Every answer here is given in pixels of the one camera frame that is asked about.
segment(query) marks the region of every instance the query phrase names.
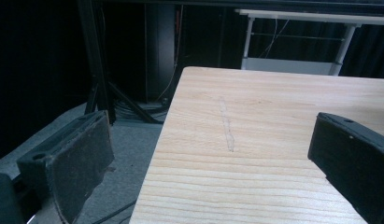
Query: wood grain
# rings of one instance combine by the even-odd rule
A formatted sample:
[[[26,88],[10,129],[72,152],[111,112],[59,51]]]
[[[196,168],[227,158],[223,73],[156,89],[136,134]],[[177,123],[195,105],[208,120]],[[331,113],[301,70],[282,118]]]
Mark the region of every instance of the wood grain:
[[[185,68],[131,223],[364,223],[307,159],[321,111],[384,135],[384,80]]]

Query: light wood surface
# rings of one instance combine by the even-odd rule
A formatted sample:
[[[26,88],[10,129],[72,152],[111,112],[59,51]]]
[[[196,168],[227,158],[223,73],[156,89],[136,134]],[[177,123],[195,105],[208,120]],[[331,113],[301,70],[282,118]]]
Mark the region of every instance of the light wood surface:
[[[384,135],[384,79],[185,68],[131,223],[364,223],[307,158],[319,112]]]

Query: pencil mark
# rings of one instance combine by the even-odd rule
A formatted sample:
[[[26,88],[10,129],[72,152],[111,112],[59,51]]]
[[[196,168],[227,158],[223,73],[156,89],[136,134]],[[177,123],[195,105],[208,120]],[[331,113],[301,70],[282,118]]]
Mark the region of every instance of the pencil mark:
[[[227,107],[226,103],[224,102],[223,97],[220,98],[220,113],[221,113],[221,119],[223,121],[223,127],[224,127],[224,135],[226,136],[227,140],[227,148],[229,151],[234,152],[235,151],[235,138],[232,135],[232,132],[230,131],[230,120],[226,115]]]

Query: gray carpet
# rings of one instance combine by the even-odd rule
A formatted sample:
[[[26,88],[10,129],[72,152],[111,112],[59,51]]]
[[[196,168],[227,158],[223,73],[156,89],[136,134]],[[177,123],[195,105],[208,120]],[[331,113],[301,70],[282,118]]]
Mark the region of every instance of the gray carpet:
[[[82,116],[84,106],[75,107],[36,133],[0,160],[0,173],[14,178],[19,174],[16,159],[36,147],[73,119]],[[94,223],[136,200],[162,125],[119,120],[110,128],[115,160],[104,181],[84,204],[77,223]],[[128,223],[134,207],[126,209],[104,223]]]

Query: dark background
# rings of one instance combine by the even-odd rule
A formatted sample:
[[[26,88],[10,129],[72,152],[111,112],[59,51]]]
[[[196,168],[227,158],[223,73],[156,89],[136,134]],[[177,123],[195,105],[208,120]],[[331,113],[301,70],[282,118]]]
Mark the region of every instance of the dark background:
[[[111,77],[139,101],[148,101],[146,10],[143,4],[105,3]],[[175,10],[178,15],[180,6]],[[185,6],[172,97],[185,66],[240,68],[247,18],[233,7]],[[282,27],[285,21],[278,21]],[[257,20],[249,53],[271,41],[273,20]],[[341,24],[290,21],[284,35],[338,38]],[[339,41],[279,37],[268,58],[331,62]],[[357,29],[341,76],[384,78],[384,26]],[[63,112],[87,101],[89,65],[73,0],[0,0],[0,158]]]

